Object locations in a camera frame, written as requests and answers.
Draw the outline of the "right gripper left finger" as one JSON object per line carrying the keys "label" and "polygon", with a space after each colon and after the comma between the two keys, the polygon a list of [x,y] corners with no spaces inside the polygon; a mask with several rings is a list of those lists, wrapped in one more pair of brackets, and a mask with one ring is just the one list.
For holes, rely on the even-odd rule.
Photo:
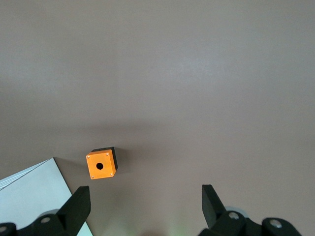
{"label": "right gripper left finger", "polygon": [[37,218],[18,236],[76,236],[91,212],[90,188],[79,187],[55,214]]}

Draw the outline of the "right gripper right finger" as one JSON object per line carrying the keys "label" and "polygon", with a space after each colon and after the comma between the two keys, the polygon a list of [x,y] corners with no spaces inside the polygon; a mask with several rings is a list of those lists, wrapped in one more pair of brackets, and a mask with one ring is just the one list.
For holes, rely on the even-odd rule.
{"label": "right gripper right finger", "polygon": [[202,236],[259,236],[261,226],[235,210],[227,210],[212,185],[202,185]]}

